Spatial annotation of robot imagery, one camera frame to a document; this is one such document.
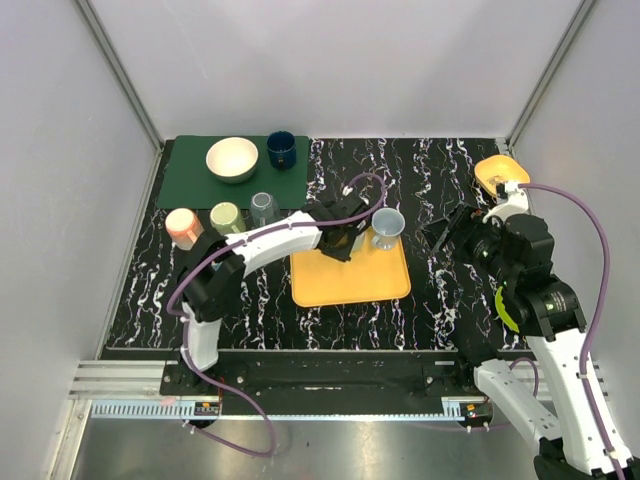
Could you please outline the white footed mug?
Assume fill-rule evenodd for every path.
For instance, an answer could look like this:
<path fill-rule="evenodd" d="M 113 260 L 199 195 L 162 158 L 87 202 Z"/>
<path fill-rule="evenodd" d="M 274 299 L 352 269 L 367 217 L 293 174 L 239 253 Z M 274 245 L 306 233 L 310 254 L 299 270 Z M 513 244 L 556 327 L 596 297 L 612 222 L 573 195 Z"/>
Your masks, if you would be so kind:
<path fill-rule="evenodd" d="M 393 249 L 405 228 L 405 218 L 396 209 L 381 208 L 377 210 L 371 220 L 373 237 L 371 245 L 379 250 Z"/>

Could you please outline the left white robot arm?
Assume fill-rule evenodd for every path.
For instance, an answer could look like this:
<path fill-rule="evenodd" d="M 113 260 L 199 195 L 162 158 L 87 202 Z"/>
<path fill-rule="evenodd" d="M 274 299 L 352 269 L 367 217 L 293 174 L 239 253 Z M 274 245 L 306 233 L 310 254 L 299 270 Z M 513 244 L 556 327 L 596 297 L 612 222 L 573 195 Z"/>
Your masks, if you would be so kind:
<path fill-rule="evenodd" d="M 317 250 L 350 260 L 374 209 L 357 194 L 312 202 L 289 216 L 244 233 L 203 233 L 187 253 L 167 311 L 185 324 L 181 384 L 196 396 L 215 386 L 222 320 L 239 308 L 242 283 L 255 271 L 294 253 Z"/>

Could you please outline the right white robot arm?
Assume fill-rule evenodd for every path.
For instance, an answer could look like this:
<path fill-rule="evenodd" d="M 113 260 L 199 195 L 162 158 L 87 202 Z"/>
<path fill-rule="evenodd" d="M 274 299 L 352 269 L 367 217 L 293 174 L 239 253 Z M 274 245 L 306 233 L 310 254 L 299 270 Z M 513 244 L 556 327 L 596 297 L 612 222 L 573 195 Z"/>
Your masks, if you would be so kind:
<path fill-rule="evenodd" d="M 422 233 L 431 252 L 447 249 L 495 279 L 499 318 L 526 339 L 555 410 L 470 333 L 455 343 L 467 362 L 454 371 L 457 390 L 482 392 L 498 406 L 532 450 L 540 479 L 638 478 L 639 459 L 611 418 L 593 365 L 580 361 L 587 322 L 575 291 L 552 272 L 555 241 L 546 222 L 528 213 L 500 220 L 460 204 Z"/>

